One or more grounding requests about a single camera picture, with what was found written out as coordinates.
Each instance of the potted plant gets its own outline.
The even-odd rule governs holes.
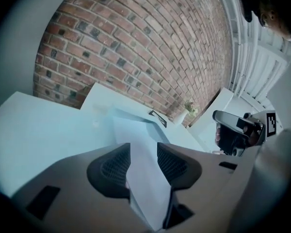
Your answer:
[[[173,123],[175,125],[180,125],[185,119],[187,114],[189,114],[192,117],[195,117],[198,112],[198,109],[196,108],[192,100],[186,101],[184,104],[184,108],[185,110],[183,112],[181,112],[179,115],[174,117]]]

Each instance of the white paper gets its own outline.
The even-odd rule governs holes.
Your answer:
[[[157,163],[157,141],[149,135],[147,123],[114,118],[117,143],[130,142],[127,182],[142,214],[153,230],[162,228],[166,217],[170,185]]]

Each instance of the paper sheet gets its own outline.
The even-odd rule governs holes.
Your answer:
[[[170,185],[157,163],[157,141],[151,136],[147,123],[124,118],[114,118],[117,143],[130,142],[130,167],[127,182],[142,214],[153,230],[162,228],[166,217]]]

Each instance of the brick wall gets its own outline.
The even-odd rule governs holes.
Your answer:
[[[39,47],[34,95],[80,108],[101,83],[173,117],[187,99],[205,109],[230,66],[219,0],[64,0]]]

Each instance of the small plant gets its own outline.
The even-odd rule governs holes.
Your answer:
[[[187,101],[184,104],[184,108],[189,111],[189,115],[192,117],[195,117],[198,112],[198,109],[196,108],[196,105],[194,104],[192,100]]]

